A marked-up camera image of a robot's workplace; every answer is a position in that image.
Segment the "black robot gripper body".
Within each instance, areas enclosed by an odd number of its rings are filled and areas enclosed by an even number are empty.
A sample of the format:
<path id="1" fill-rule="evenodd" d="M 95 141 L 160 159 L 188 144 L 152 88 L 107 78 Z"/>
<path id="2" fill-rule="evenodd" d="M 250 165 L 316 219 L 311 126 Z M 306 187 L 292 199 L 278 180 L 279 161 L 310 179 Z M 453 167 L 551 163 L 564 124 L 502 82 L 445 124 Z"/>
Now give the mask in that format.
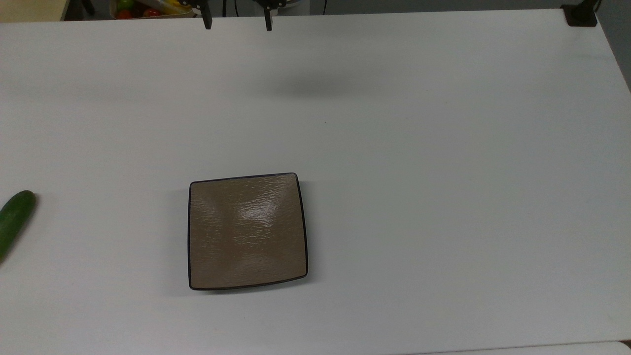
<path id="1" fill-rule="evenodd" d="M 189 6 L 194 9 L 209 9 L 211 0 L 179 0 L 182 6 Z M 254 0 L 264 10 L 277 10 L 280 7 L 286 7 L 287 0 Z"/>

